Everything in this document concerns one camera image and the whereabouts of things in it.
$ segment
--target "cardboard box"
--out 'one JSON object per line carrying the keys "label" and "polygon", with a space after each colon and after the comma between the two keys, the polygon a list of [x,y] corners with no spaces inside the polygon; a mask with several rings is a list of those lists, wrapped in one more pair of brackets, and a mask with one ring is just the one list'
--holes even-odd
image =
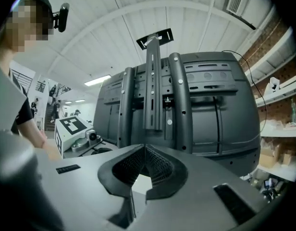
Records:
{"label": "cardboard box", "polygon": [[273,167],[279,158],[280,148],[277,146],[275,150],[262,148],[260,151],[259,164],[263,167]]}
{"label": "cardboard box", "polygon": [[283,165],[289,165],[290,162],[291,162],[291,158],[292,158],[292,152],[291,151],[287,151],[284,154]]}

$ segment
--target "person's arm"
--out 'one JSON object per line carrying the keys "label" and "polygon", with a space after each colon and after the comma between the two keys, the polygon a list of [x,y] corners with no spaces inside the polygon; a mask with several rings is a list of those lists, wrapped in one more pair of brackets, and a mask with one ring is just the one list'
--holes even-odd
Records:
{"label": "person's arm", "polygon": [[45,149],[50,159],[62,158],[56,146],[52,146],[47,142],[47,139],[41,134],[33,119],[30,119],[20,125],[18,129],[21,134],[27,138],[36,148]]}

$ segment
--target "shelf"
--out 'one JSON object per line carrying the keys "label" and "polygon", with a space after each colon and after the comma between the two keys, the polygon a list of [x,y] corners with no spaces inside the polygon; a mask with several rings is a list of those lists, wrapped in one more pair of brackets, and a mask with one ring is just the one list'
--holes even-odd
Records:
{"label": "shelf", "polygon": [[272,168],[263,167],[261,165],[258,165],[257,168],[265,172],[268,172],[272,175],[276,175],[285,180],[289,180],[289,181],[296,180],[296,161],[291,162],[288,166],[281,165],[280,163],[276,163]]}
{"label": "shelf", "polygon": [[[264,101],[266,104],[270,104],[270,103],[274,103],[279,100],[291,97],[295,94],[296,94],[296,82],[293,82],[292,84],[290,84],[282,89],[279,89],[276,92],[268,94],[268,95],[264,96],[263,98],[264,98]],[[263,99],[257,98],[256,104],[257,104],[257,107],[264,106]]]}
{"label": "shelf", "polygon": [[[295,56],[296,43],[292,28],[289,28],[272,49],[250,68],[255,84],[275,73]],[[245,72],[249,82],[251,82],[250,70]]]}
{"label": "shelf", "polygon": [[266,130],[260,133],[262,137],[277,137],[277,138],[288,138],[288,137],[296,137],[296,130]]}

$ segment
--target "ceiling light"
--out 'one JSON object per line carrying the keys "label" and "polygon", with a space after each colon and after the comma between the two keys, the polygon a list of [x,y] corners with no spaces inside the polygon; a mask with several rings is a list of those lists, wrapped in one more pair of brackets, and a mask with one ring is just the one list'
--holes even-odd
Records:
{"label": "ceiling light", "polygon": [[94,80],[91,80],[89,82],[86,82],[85,85],[87,85],[87,86],[90,87],[90,86],[96,85],[98,83],[101,83],[101,82],[103,82],[103,81],[105,81],[106,79],[109,79],[109,78],[111,78],[111,76],[110,75],[106,75],[104,77],[101,77],[101,78],[94,79]]}

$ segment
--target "vertical metal rail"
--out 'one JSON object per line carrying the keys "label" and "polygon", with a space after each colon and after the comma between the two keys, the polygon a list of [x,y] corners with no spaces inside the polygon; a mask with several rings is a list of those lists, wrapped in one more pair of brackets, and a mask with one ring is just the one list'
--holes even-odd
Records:
{"label": "vertical metal rail", "polygon": [[146,95],[144,98],[144,129],[162,130],[163,103],[161,92],[161,58],[157,35],[147,41]]}
{"label": "vertical metal rail", "polygon": [[170,54],[169,65],[175,101],[176,149],[192,153],[193,118],[191,99],[185,67],[181,61],[180,54]]}
{"label": "vertical metal rail", "polygon": [[132,132],[132,99],[134,94],[134,68],[124,70],[123,85],[120,98],[117,147],[131,145]]}

